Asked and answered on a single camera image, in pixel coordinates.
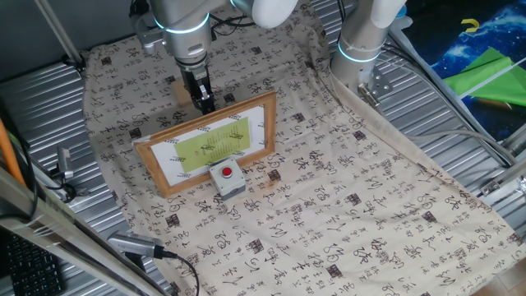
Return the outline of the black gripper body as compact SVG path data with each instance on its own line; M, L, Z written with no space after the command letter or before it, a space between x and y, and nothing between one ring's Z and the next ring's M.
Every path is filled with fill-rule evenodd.
M198 60L176 59L182 79L191 97L210 97L207 57Z

